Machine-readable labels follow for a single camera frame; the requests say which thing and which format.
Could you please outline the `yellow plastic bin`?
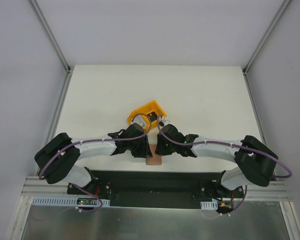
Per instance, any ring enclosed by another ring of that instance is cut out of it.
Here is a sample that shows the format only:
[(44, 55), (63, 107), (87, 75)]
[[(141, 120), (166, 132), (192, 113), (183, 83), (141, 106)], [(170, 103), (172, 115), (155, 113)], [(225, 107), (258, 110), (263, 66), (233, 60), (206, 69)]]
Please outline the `yellow plastic bin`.
[(161, 108), (156, 100), (152, 100), (147, 104), (133, 110), (127, 118), (129, 124), (137, 123), (145, 131), (153, 129), (157, 125), (157, 118), (161, 115), (166, 117), (167, 114)]

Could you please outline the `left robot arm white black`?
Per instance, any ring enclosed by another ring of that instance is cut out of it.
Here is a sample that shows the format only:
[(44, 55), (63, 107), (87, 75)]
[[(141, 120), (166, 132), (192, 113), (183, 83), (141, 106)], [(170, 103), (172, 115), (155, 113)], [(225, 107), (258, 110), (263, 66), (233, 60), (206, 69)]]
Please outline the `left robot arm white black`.
[(86, 195), (96, 196), (100, 190), (97, 178), (88, 167), (80, 167), (76, 162), (96, 156), (115, 156), (126, 151), (135, 158), (153, 156), (148, 136), (137, 123), (96, 139), (71, 138), (62, 132), (39, 150), (34, 160), (40, 169), (40, 180), (50, 185), (65, 181)]

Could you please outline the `brown leather card holder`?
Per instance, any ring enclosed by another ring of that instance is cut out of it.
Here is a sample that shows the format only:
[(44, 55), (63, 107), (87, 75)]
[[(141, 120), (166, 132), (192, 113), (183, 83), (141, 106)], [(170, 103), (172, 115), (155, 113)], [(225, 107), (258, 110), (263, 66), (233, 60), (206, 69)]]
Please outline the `brown leather card holder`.
[(162, 156), (156, 154), (157, 145), (150, 144), (149, 145), (152, 156), (147, 156), (145, 160), (145, 164), (147, 166), (161, 166), (162, 165)]

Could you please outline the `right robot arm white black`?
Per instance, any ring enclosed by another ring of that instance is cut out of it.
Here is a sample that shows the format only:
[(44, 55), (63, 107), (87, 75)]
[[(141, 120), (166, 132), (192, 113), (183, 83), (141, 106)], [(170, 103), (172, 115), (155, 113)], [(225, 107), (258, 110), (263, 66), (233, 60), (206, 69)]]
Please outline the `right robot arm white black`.
[(271, 157), (278, 158), (251, 135), (246, 135), (243, 140), (218, 141), (197, 134), (183, 135), (172, 124), (160, 128), (155, 153), (160, 156), (177, 153), (183, 157), (208, 157), (237, 164), (232, 170), (222, 171), (215, 184), (216, 194), (223, 198), (249, 183), (267, 187), (277, 164)]

